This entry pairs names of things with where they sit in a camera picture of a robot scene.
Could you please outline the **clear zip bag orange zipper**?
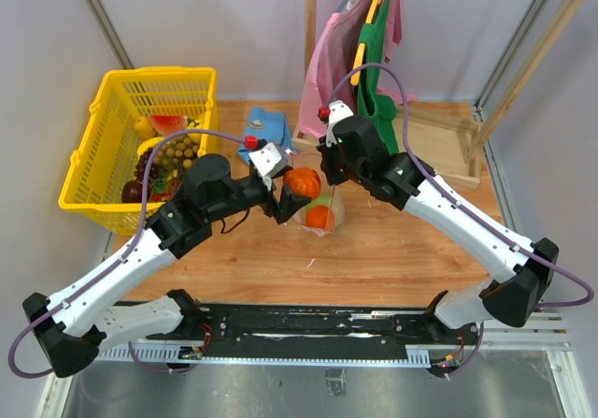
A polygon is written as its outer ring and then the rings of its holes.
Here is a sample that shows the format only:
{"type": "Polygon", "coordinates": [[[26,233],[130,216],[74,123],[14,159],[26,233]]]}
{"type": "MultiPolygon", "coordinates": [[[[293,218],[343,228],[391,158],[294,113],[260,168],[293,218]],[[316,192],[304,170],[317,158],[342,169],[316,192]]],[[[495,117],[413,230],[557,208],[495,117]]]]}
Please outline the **clear zip bag orange zipper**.
{"type": "Polygon", "coordinates": [[[283,176],[283,185],[294,195],[310,199],[292,219],[306,231],[323,237],[332,234],[344,222],[345,209],[336,187],[328,184],[320,162],[318,153],[292,153],[292,169],[283,176]]]}

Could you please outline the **green cabbage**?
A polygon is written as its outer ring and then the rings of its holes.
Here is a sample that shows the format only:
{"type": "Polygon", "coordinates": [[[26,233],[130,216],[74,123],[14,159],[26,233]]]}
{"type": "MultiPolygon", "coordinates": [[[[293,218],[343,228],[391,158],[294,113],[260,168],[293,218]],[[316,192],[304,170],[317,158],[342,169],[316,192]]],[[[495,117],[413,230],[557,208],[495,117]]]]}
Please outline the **green cabbage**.
{"type": "Polygon", "coordinates": [[[344,222],[345,208],[339,195],[321,195],[306,207],[306,213],[309,209],[317,205],[325,205],[329,207],[331,211],[334,213],[335,226],[334,229],[330,232],[335,231],[335,229],[344,222]]]}

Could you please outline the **yellow bell pepper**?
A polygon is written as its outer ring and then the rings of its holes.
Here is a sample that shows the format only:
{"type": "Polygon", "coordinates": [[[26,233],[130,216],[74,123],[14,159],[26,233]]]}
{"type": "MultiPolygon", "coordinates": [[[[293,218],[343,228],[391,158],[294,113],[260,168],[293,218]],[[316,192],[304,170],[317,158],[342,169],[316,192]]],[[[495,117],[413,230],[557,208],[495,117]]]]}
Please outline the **yellow bell pepper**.
{"type": "Polygon", "coordinates": [[[204,118],[205,115],[199,115],[197,117],[187,117],[187,128],[188,129],[197,129],[202,128],[204,126],[204,118]]]}

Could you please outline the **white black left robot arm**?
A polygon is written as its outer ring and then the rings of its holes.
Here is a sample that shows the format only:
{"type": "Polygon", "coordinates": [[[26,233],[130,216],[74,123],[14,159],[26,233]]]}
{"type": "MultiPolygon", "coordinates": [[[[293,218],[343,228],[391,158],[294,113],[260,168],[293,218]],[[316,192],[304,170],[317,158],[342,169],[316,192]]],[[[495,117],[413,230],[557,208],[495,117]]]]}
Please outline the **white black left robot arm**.
{"type": "Polygon", "coordinates": [[[124,310],[113,306],[149,275],[210,238],[213,223],[254,207],[285,223],[308,204],[308,197],[288,187],[274,193],[273,180],[291,168],[286,152],[268,145],[251,152],[249,159],[249,174],[235,180],[224,156],[200,157],[174,197],[143,221],[140,234],[118,252],[70,287],[51,296],[35,293],[23,301],[57,377],[77,374],[100,352],[134,339],[189,339],[201,330],[199,305],[182,289],[124,310]]]}

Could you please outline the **green hanging shirt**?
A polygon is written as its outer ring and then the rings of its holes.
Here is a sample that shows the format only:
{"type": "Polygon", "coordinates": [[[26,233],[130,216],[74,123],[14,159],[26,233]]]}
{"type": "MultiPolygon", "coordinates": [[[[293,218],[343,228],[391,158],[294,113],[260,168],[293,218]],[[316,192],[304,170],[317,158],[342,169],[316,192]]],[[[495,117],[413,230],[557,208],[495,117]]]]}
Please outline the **green hanging shirt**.
{"type": "Polygon", "coordinates": [[[396,116],[394,100],[378,92],[380,69],[366,68],[361,71],[360,83],[356,86],[356,105],[359,115],[376,127],[390,153],[399,152],[392,121],[396,116]]]}

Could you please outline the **blue cartoon print cloth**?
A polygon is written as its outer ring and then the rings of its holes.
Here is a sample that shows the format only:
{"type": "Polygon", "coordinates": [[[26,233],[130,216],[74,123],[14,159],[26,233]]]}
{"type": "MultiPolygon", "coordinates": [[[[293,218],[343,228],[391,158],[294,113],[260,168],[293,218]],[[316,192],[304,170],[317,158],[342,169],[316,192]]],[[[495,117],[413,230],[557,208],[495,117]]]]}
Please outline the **blue cartoon print cloth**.
{"type": "MultiPolygon", "coordinates": [[[[284,112],[273,112],[261,107],[252,107],[249,110],[242,139],[245,141],[248,136],[274,142],[288,154],[296,153],[296,149],[292,146],[289,121],[284,112]]],[[[239,145],[237,154],[245,165],[249,166],[249,150],[244,146],[244,141],[239,145]]]]}

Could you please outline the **pink hanging shirt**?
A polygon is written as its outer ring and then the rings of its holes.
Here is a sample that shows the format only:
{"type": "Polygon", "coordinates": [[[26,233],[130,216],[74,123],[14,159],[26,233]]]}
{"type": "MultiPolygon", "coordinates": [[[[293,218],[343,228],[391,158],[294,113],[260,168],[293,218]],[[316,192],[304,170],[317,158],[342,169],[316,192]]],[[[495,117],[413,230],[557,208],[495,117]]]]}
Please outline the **pink hanging shirt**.
{"type": "MultiPolygon", "coordinates": [[[[306,74],[298,118],[298,129],[302,133],[313,137],[325,135],[326,125],[318,117],[319,107],[327,105],[334,88],[353,69],[359,35],[370,4],[371,0],[355,0],[351,8],[334,13],[327,22],[306,74]]],[[[400,0],[392,0],[382,63],[391,60],[394,48],[401,43],[402,37],[400,0]]],[[[397,91],[383,90],[379,86],[377,90],[380,94],[389,95],[395,106],[403,102],[401,94],[397,91]]],[[[349,81],[340,87],[335,98],[345,102],[358,114],[356,87],[349,81]]]]}

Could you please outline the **green grape bunch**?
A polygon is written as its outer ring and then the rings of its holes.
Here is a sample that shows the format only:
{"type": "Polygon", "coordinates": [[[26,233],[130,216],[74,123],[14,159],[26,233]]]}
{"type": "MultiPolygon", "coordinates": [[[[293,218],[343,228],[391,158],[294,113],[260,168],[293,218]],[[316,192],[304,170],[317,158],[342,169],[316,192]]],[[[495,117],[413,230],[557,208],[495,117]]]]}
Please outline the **green grape bunch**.
{"type": "Polygon", "coordinates": [[[198,157],[199,145],[190,137],[175,137],[167,142],[153,158],[153,163],[164,170],[189,169],[198,157]]]}

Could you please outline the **purple grape bunch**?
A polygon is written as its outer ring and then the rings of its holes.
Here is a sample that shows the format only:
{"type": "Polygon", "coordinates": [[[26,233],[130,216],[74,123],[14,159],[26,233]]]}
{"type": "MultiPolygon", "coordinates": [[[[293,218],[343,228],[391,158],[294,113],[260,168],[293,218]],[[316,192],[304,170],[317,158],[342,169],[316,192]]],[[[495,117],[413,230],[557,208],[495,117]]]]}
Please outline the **purple grape bunch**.
{"type": "Polygon", "coordinates": [[[139,159],[135,166],[135,179],[138,182],[143,181],[148,162],[150,162],[149,180],[154,181],[159,178],[160,168],[153,162],[153,159],[151,158],[152,151],[153,148],[149,147],[139,156],[139,159]]]}

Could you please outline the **watermelon slice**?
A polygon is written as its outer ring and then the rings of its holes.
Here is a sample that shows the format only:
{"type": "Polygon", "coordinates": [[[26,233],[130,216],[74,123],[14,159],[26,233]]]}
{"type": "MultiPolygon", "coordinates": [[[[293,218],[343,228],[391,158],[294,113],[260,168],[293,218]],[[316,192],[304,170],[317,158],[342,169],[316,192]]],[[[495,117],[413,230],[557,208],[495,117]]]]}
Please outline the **watermelon slice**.
{"type": "Polygon", "coordinates": [[[169,136],[187,128],[187,118],[182,115],[151,114],[148,117],[154,130],[162,135],[169,136]]]}

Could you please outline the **yellow banana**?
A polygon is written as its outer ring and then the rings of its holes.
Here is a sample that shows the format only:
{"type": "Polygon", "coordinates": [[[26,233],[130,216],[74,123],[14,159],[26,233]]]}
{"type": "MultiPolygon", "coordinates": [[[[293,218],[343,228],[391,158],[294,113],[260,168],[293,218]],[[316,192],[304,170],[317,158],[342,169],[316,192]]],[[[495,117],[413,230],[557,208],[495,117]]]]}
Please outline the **yellow banana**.
{"type": "Polygon", "coordinates": [[[163,139],[161,137],[153,137],[143,141],[137,148],[137,154],[142,155],[148,149],[153,149],[157,144],[159,144],[163,139]]]}

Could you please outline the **dark red apple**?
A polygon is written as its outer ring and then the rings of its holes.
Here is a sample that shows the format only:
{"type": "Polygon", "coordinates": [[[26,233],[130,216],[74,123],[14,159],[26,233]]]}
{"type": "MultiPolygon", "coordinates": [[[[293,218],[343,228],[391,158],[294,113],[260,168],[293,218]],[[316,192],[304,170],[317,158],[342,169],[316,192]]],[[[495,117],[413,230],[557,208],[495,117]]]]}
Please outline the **dark red apple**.
{"type": "Polygon", "coordinates": [[[122,187],[121,202],[125,204],[140,203],[142,194],[143,184],[138,180],[129,180],[122,187]]]}

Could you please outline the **yellow plastic basket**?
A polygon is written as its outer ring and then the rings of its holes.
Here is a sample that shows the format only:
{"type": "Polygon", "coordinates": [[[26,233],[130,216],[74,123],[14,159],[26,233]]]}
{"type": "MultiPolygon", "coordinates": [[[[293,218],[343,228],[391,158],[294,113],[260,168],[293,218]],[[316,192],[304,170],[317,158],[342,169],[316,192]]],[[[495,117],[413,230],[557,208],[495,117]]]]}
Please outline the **yellow plastic basket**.
{"type": "Polygon", "coordinates": [[[83,137],[70,156],[58,205],[119,236],[135,233],[141,206],[121,202],[135,174],[141,137],[135,119],[152,114],[198,118],[218,129],[217,72],[212,67],[154,66],[107,72],[89,106],[83,137]]]}

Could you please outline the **yellow lemon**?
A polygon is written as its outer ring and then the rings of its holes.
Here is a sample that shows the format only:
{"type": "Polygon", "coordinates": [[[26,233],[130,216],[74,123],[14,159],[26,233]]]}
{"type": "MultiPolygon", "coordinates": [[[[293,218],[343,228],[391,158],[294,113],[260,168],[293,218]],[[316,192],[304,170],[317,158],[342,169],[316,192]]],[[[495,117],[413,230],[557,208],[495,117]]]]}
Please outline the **yellow lemon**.
{"type": "Polygon", "coordinates": [[[151,139],[156,135],[155,129],[146,116],[138,116],[134,120],[133,127],[136,135],[142,140],[151,139]]]}

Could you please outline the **yellow clothes hanger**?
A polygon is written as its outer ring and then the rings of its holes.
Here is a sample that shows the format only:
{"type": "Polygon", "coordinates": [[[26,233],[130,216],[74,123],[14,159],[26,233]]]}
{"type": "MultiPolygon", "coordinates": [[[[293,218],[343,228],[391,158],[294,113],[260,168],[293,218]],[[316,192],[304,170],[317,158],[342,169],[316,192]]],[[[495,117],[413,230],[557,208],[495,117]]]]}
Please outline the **yellow clothes hanger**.
{"type": "Polygon", "coordinates": [[[380,63],[382,61],[390,3],[391,0],[371,0],[354,57],[354,74],[349,81],[354,87],[360,83],[361,72],[356,70],[357,67],[365,63],[380,63]]]}

